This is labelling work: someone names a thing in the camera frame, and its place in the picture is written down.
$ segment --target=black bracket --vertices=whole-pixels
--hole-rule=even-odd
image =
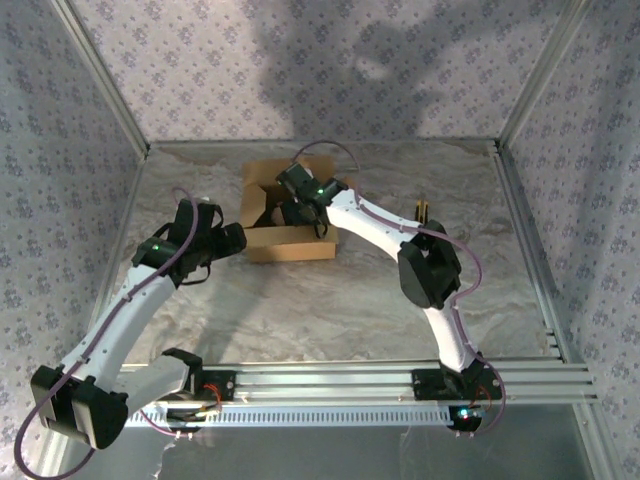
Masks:
[[[482,423],[482,416],[477,414],[477,410],[477,407],[449,407],[452,425],[448,428],[456,432],[475,432]]]
[[[203,370],[200,374],[202,380],[201,387],[192,396],[192,400],[195,401],[208,401],[214,402],[213,407],[203,408],[198,410],[184,409],[184,408],[169,408],[167,409],[167,420],[177,423],[198,423],[206,420],[206,416],[198,417],[196,414],[203,411],[211,411],[211,409],[219,408],[218,395],[214,393],[211,386],[215,387],[215,391],[219,394],[219,400],[221,402],[230,402],[233,400],[236,389],[236,372],[234,370]],[[174,400],[171,397],[167,397],[167,400]],[[179,407],[180,401],[172,403]],[[195,433],[200,430],[200,427],[183,427],[183,426],[170,426],[169,430],[172,432],[180,433]]]
[[[435,220],[430,220],[425,228],[446,234],[444,227]],[[445,240],[418,233],[411,241],[400,245],[400,287],[420,308],[444,308],[444,301],[460,288],[461,271],[453,246]]]
[[[182,256],[166,272],[176,287],[201,283],[199,281],[185,283],[184,280],[198,267],[209,268],[215,260],[235,255],[247,246],[244,230],[239,223],[222,226],[224,216],[219,205],[199,202],[197,207],[196,233]],[[213,225],[216,217],[220,220]],[[173,223],[163,225],[151,238],[138,246],[132,259],[133,266],[142,264],[151,268],[160,268],[186,241],[192,222],[193,207],[188,200],[183,199],[178,205]],[[165,232],[167,232],[166,240],[160,238]]]
[[[189,367],[189,375],[183,389],[179,392],[172,393],[162,399],[181,399],[192,400],[195,395],[200,392],[203,385],[202,380],[202,359],[193,353],[186,352],[179,348],[169,348],[162,352],[162,355],[174,357]]]
[[[31,377],[31,390],[36,402],[47,395],[62,377],[63,367],[38,368]],[[46,428],[55,430],[91,447],[102,450],[111,445],[127,421],[127,395],[105,392],[94,385],[95,378],[70,378],[45,403],[39,415]]]
[[[482,388],[491,400],[500,400],[502,391],[493,371],[475,360],[462,373],[444,366],[411,371],[411,385],[416,400],[465,401],[483,400],[478,394]]]

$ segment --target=white floor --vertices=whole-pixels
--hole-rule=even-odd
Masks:
[[[173,219],[170,189],[187,188],[238,218],[241,164],[290,156],[297,145],[247,144],[154,151],[144,174],[118,284],[138,243]],[[461,302],[486,356],[548,354],[545,329],[492,160],[480,144],[410,142],[354,144],[364,197],[412,217],[415,202],[482,258],[485,281]],[[315,152],[336,152],[332,148]],[[338,169],[353,174],[339,155]],[[472,262],[460,253],[465,285]],[[395,262],[358,237],[341,232],[335,260],[254,265],[244,255],[215,262],[204,284],[179,291],[143,332],[128,363],[146,363],[169,347],[206,363],[436,358],[422,312],[399,288]]]

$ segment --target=cardboard box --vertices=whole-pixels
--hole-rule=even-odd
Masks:
[[[329,226],[323,239],[316,237],[312,226],[270,226],[270,215],[278,202],[291,198],[276,182],[276,176],[291,163],[289,158],[249,162],[243,166],[240,224],[247,237],[246,252],[255,263],[323,260],[336,256],[338,231]],[[320,183],[334,176],[330,156],[303,157],[300,164],[309,168]]]

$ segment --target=purple cable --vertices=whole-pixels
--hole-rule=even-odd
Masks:
[[[175,433],[158,426],[153,420],[149,418],[146,413],[144,413],[144,410],[140,410],[140,413],[142,414],[142,417],[147,421],[147,423],[151,426],[151,428],[153,428],[156,432],[162,433],[163,435],[169,435],[170,437],[176,436]]]
[[[25,436],[25,433],[27,432],[27,428],[29,427],[33,419],[36,417],[38,412],[49,400],[51,400],[55,396],[56,393],[58,393],[58,391],[62,388],[62,386],[65,383],[67,383],[67,381],[69,381],[69,379],[73,376],[73,374],[84,363],[86,363],[87,359],[90,357],[94,348],[96,347],[98,342],[100,342],[101,338],[104,336],[104,333],[107,331],[111,323],[113,323],[113,319],[118,315],[122,307],[127,303],[129,303],[133,298],[133,296],[136,295],[140,290],[145,288],[147,285],[149,285],[149,283],[151,283],[160,275],[162,275],[164,272],[166,272],[167,269],[170,268],[171,265],[173,265],[178,260],[178,258],[180,258],[180,256],[185,252],[185,250],[191,243],[191,240],[193,240],[193,236],[195,235],[196,228],[198,226],[198,205],[196,204],[191,194],[187,192],[184,188],[174,187],[171,189],[171,191],[172,192],[180,191],[184,193],[185,196],[189,199],[189,202],[191,202],[191,208],[193,209],[193,220],[191,223],[191,230],[189,230],[189,235],[187,235],[187,239],[180,246],[178,251],[174,253],[173,256],[169,258],[169,260],[167,260],[158,270],[153,272],[151,275],[149,275],[147,278],[145,278],[139,284],[135,285],[131,290],[129,290],[129,293],[127,294],[126,297],[123,297],[122,299],[120,299],[120,301],[116,304],[113,310],[109,312],[109,315],[107,316],[104,323],[102,324],[102,326],[100,327],[96,335],[94,336],[94,339],[91,341],[91,343],[89,343],[85,351],[82,352],[82,355],[80,355],[82,361],[79,360],[76,363],[74,363],[71,366],[71,368],[69,368],[69,371],[65,373],[60,378],[60,380],[58,380],[55,383],[53,387],[51,387],[51,389],[47,392],[47,394],[39,402],[37,402],[35,407],[33,407],[33,409],[27,414],[27,417],[24,419],[24,422],[22,422],[22,425],[20,425],[20,428],[18,429],[18,433],[16,434],[16,441],[13,444],[13,456],[14,456],[16,465],[18,465],[18,468],[27,477],[33,478],[35,480],[64,480],[65,478],[69,478],[71,475],[74,475],[82,467],[84,467],[89,461],[89,459],[95,453],[95,450],[91,449],[87,454],[87,456],[78,465],[76,465],[73,469],[69,470],[66,473],[55,475],[53,477],[43,477],[41,475],[38,475],[35,472],[32,472],[27,466],[27,464],[25,463],[24,459],[22,458],[22,443],[24,441],[24,436]]]
[[[291,163],[295,163],[298,160],[298,158],[300,157],[300,155],[302,155],[306,149],[308,149],[309,147],[312,147],[314,145],[319,145],[319,144],[335,145],[336,147],[339,147],[340,149],[342,149],[349,156],[349,158],[351,158],[351,160],[353,161],[353,163],[356,166],[358,174],[360,174],[360,171],[361,171],[360,163],[356,159],[355,155],[345,145],[343,145],[340,142],[336,142],[335,140],[316,140],[314,142],[311,142],[311,143],[305,145],[300,150],[298,150],[298,152],[293,156],[293,158],[291,159]],[[409,226],[406,226],[406,225],[400,225],[399,223],[392,222],[391,220],[387,220],[386,218],[381,217],[380,215],[372,212],[365,205],[361,204],[361,197],[360,197],[360,192],[358,190],[358,184],[357,183],[356,183],[355,188],[353,189],[353,192],[354,192],[354,197],[355,197],[355,200],[356,200],[356,208],[362,210],[362,212],[364,212],[366,215],[368,215],[369,217],[373,218],[374,220],[376,220],[376,221],[378,221],[378,222],[382,223],[383,225],[386,225],[386,226],[388,226],[390,228],[393,228],[393,229],[396,229],[396,230],[400,230],[401,232],[423,233],[425,235],[429,235],[429,236],[432,236],[432,237],[435,237],[435,238],[439,238],[441,240],[445,240],[445,241],[451,243],[452,245],[458,247],[460,250],[464,251],[467,255],[469,255],[471,257],[471,259],[476,264],[476,269],[478,271],[478,276],[476,278],[476,281],[473,282],[473,285],[471,285],[466,290],[463,290],[462,292],[456,293],[453,297],[451,297],[451,314],[453,315],[453,321],[454,321],[454,323],[456,325],[456,329],[458,330],[460,338],[462,339],[463,343],[465,344],[465,346],[467,347],[467,349],[469,350],[471,355],[477,361],[479,361],[480,363],[485,365],[487,368],[489,368],[493,372],[493,374],[496,376],[496,380],[498,380],[498,383],[500,385],[500,393],[502,394],[502,399],[501,399],[501,402],[500,402],[500,410],[498,411],[497,415],[493,418],[493,420],[491,421],[491,423],[489,425],[487,425],[485,428],[483,428],[482,430],[480,430],[478,432],[474,432],[474,433],[470,434],[470,436],[490,432],[491,430],[493,430],[496,427],[498,422],[502,419],[502,416],[504,415],[505,407],[506,407],[506,404],[507,404],[507,392],[506,392],[506,388],[504,386],[504,380],[502,379],[502,376],[500,375],[498,370],[496,370],[496,368],[491,364],[491,362],[489,362],[486,358],[480,356],[478,354],[478,352],[476,352],[472,348],[471,340],[469,340],[469,337],[467,336],[467,333],[465,332],[464,325],[462,324],[462,319],[460,318],[460,313],[459,313],[459,310],[458,310],[458,300],[460,300],[461,298],[466,297],[467,295],[472,294],[474,291],[477,290],[477,288],[480,286],[480,283],[482,282],[483,271],[482,271],[482,264],[480,262],[480,258],[478,258],[478,256],[473,252],[473,250],[471,250],[464,242],[461,242],[460,240],[457,240],[457,239],[455,239],[453,237],[450,237],[449,235],[446,235],[446,234],[440,233],[440,232],[436,232],[436,231],[433,231],[433,230],[428,230],[426,228],[409,227]]]

